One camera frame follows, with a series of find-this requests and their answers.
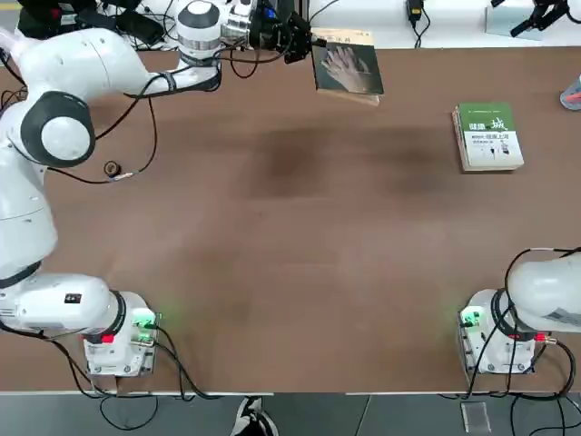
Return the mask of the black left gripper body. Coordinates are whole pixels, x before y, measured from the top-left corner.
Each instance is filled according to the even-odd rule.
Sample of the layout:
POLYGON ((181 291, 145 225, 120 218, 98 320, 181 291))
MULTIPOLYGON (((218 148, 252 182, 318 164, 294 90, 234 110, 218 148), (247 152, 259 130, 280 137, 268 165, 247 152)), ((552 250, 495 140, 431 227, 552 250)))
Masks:
POLYGON ((258 15, 252 19, 250 46, 263 50, 283 50, 291 36, 288 26, 279 18, 258 15))

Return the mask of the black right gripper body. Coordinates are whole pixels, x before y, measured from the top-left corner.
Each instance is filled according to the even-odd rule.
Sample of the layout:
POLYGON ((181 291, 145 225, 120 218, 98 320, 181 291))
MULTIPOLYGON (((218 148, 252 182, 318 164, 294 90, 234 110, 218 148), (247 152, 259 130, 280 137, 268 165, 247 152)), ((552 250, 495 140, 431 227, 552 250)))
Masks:
POLYGON ((570 21, 577 21, 571 12, 571 7, 566 0, 536 0, 535 7, 543 10, 543 21, 556 21, 566 16, 570 21))

